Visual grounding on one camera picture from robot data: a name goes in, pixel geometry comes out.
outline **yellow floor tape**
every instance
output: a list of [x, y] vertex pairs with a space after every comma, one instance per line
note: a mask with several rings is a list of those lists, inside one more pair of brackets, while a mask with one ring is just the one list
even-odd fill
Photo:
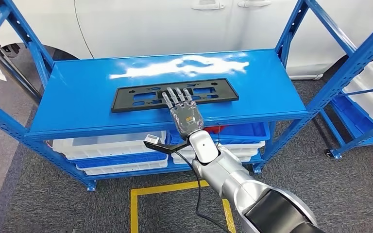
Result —
[[[201, 181], [201, 187], [209, 186], [206, 181]], [[176, 183], [169, 185], [162, 185], [156, 187], [148, 188], [136, 188], [131, 190], [131, 233], [138, 233], [138, 196], [139, 195], [148, 195], [155, 193], [166, 193], [174, 192], [185, 189], [198, 188], [198, 183], [187, 182], [187, 183]], [[232, 233], [236, 233], [234, 219], [232, 218], [231, 206], [229, 201], [226, 199], [222, 200], [222, 205], [224, 207], [225, 219], [228, 226], [228, 229]]]

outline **blue metal shelf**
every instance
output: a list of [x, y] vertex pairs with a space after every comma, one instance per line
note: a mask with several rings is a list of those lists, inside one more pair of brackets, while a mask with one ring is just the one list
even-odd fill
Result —
[[[251, 160], [248, 162], [243, 162], [243, 164], [259, 164], [264, 160], [261, 158], [261, 153], [258, 150], [258, 154], [251, 157]], [[121, 173], [111, 173], [104, 175], [94, 175], [86, 176], [87, 180], [101, 180], [101, 179], [110, 179], [110, 178], [120, 178], [120, 177], [129, 177], [129, 176], [143, 176], [143, 175], [152, 175], [152, 174], [161, 174], [161, 173], [170, 173], [170, 172], [179, 172], [179, 171], [189, 171], [191, 170], [188, 164], [174, 164], [173, 158], [168, 156], [168, 166], [164, 168], [149, 169], [142, 171], [129, 171]]]
[[76, 60], [55, 62], [26, 137], [43, 140], [175, 129], [168, 109], [111, 113], [116, 89], [214, 78], [227, 78], [239, 100], [200, 105], [206, 127], [308, 114], [274, 50]]
[[[285, 67], [291, 41], [309, 9], [349, 58], [313, 100], [304, 106]], [[20, 125], [2, 109], [0, 129], [83, 183], [90, 191], [95, 190], [98, 179], [189, 169], [187, 165], [175, 165], [170, 159], [166, 168], [87, 176], [43, 142], [44, 139], [174, 129], [167, 109], [112, 114], [110, 107], [118, 87], [227, 78], [239, 94], [239, 100], [200, 105], [205, 126], [268, 122], [271, 139], [267, 141], [265, 153], [248, 162], [254, 165], [254, 172], [259, 173], [316, 114], [322, 113], [333, 127], [323, 108], [373, 60], [373, 33], [356, 48], [315, 0], [297, 1], [276, 47], [267, 50], [54, 62], [11, 0], [0, 0], [0, 25], [4, 19], [30, 49], [45, 93], [30, 129]], [[349, 126], [347, 119], [338, 114]], [[293, 122], [274, 142], [272, 139], [278, 120]], [[341, 149], [332, 150], [336, 156], [362, 142], [371, 143], [373, 140], [373, 128], [362, 135], [358, 135], [353, 127], [349, 130], [354, 140], [347, 144], [336, 134], [343, 143]]]

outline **shelf frame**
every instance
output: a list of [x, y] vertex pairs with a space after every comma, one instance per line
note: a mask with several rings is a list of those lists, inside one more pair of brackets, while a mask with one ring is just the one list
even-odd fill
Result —
[[[295, 8], [284, 28], [284, 31], [275, 47], [275, 52], [280, 59], [283, 67], [286, 67], [288, 60], [288, 52], [290, 48], [291, 41], [299, 28], [306, 12], [308, 9], [318, 17], [318, 19], [323, 23], [325, 28], [330, 32], [330, 34], [335, 38], [335, 40], [340, 44], [340, 46], [348, 54], [349, 58], [341, 66], [341, 68], [334, 74], [334, 76], [329, 80], [329, 82], [318, 92], [318, 94], [313, 98], [313, 100], [306, 106], [306, 112], [301, 112], [295, 116], [283, 116], [283, 117], [271, 117], [265, 116], [260, 117], [258, 120], [263, 120], [269, 122], [271, 139], [268, 140], [265, 153], [261, 155], [261, 159], [257, 161], [250, 161], [253, 165], [253, 170], [255, 173], [261, 172], [263, 166], [271, 160], [274, 155], [289, 141], [295, 134], [297, 134], [316, 114], [322, 113], [323, 108], [343, 89], [353, 77], [355, 77], [363, 68], [373, 59], [373, 33], [368, 37], [367, 40], [362, 43], [358, 48], [351, 42], [351, 40], [346, 36], [346, 34], [336, 25], [336, 23], [331, 19], [331, 17], [318, 5], [315, 0], [298, 0]], [[11, 0], [0, 0], [0, 25], [6, 19], [10, 25], [15, 29], [17, 34], [20, 36], [22, 41], [31, 49], [32, 58], [36, 64], [38, 74], [41, 78], [44, 88], [48, 83], [48, 78], [52, 74], [55, 62], [45, 50], [42, 43], [39, 41], [37, 36], [32, 31], [31, 27], [28, 25], [26, 20], [23, 18], [19, 10], [15, 7]], [[273, 133], [277, 120], [293, 119], [291, 125], [280, 134], [277, 140], [273, 140]], [[65, 159], [65, 157], [57, 152], [54, 152], [50, 147], [46, 145], [42, 140], [45, 137], [42, 135], [33, 135], [29, 130], [18, 122], [16, 122], [12, 117], [0, 109], [0, 129], [5, 133], [23, 143], [43, 158], [47, 159], [55, 166], [65, 171], [76, 180], [83, 183], [88, 191], [94, 191], [96, 187], [96, 180], [98, 179], [108, 179], [117, 178], [128, 175], [133, 175], [133, 173], [114, 173], [100, 176], [87, 176], [84, 172], [76, 169], [75, 165], [70, 163]], [[85, 132], [86, 136], [96, 135], [96, 129], [92, 131]], [[344, 145], [345, 149], [356, 146], [365, 140], [366, 136], [373, 134], [373, 129], [363, 134], [362, 136], [356, 138], [350, 143]], [[344, 152], [345, 150], [336, 150], [336, 153]], [[167, 169], [167, 171], [182, 171], [185, 170], [184, 165], [175, 166], [174, 170]], [[157, 171], [140, 171], [139, 175], [142, 174], [155, 174]]]

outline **shelf post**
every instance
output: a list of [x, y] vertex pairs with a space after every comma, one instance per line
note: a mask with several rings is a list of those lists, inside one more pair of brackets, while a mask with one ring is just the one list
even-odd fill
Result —
[[32, 141], [27, 139], [25, 137], [25, 134], [28, 132], [28, 130], [2, 109], [0, 109], [0, 130], [2, 130], [4, 133], [8, 134], [15, 140], [23, 143], [25, 146], [35, 151], [44, 159], [48, 160], [76, 180], [83, 183], [87, 187], [88, 191], [95, 191], [96, 182], [94, 180], [86, 179], [86, 175], [83, 171], [76, 169], [74, 164], [68, 162], [63, 155], [54, 152], [43, 141]]

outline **robotic arm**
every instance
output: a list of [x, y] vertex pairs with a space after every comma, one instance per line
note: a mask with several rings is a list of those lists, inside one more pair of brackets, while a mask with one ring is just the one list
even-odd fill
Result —
[[171, 153], [191, 145], [196, 153], [194, 170], [226, 198], [239, 213], [248, 233], [323, 233], [312, 211], [293, 193], [256, 181], [227, 148], [215, 145], [203, 130], [203, 118], [187, 89], [168, 88], [163, 97], [180, 136], [179, 145], [145, 142], [151, 149]]

